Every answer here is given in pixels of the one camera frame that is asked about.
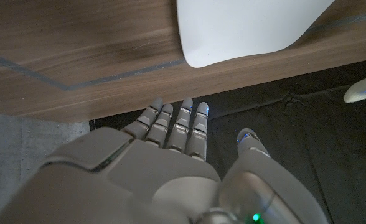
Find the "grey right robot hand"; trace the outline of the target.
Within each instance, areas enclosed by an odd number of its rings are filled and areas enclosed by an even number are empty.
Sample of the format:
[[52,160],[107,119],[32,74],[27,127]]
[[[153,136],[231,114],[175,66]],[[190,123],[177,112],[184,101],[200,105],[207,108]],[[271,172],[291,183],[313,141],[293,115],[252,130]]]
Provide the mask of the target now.
[[0,212],[0,223],[326,223],[312,193],[256,133],[237,136],[224,177],[206,161],[209,107],[156,99],[123,129],[66,144]]

